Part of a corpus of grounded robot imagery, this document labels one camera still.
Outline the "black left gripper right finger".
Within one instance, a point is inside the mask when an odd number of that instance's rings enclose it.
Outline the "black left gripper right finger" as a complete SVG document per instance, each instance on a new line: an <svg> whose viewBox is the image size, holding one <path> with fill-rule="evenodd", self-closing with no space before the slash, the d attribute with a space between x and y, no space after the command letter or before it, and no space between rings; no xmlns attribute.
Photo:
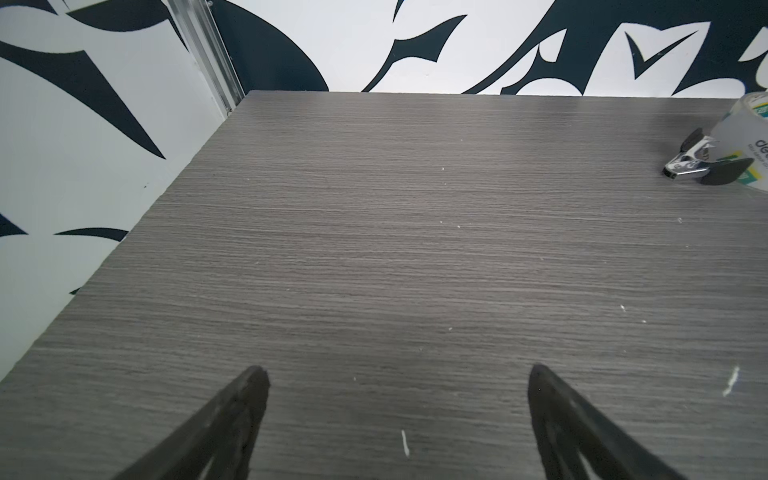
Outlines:
<svg viewBox="0 0 768 480"><path fill-rule="evenodd" d="M681 479L553 370L535 364L527 389L532 429L548 479Z"/></svg>

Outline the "aluminium frame corner post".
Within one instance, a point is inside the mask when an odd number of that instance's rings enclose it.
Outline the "aluminium frame corner post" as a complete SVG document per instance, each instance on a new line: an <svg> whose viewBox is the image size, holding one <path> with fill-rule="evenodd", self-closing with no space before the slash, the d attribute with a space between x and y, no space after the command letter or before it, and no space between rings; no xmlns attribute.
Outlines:
<svg viewBox="0 0 768 480"><path fill-rule="evenodd" d="M213 99L228 117L245 93L216 25L212 1L170 0L168 8L176 28L197 62Z"/></svg>

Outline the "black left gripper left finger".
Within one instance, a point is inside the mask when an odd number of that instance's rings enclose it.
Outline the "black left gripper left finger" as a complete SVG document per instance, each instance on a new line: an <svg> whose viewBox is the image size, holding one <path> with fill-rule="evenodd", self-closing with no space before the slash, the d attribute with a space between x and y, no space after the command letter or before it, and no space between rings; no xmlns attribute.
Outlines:
<svg viewBox="0 0 768 480"><path fill-rule="evenodd" d="M118 479L246 479L270 381L250 366Z"/></svg>

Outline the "clear packing tape roll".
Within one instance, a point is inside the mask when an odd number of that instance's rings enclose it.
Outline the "clear packing tape roll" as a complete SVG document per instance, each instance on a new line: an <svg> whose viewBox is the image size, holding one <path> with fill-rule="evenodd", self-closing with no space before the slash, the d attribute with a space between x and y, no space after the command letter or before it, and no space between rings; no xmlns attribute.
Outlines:
<svg viewBox="0 0 768 480"><path fill-rule="evenodd" d="M737 179L747 187L767 191L767 92L753 92L738 99L713 127L710 136L715 160L749 157L752 165Z"/></svg>

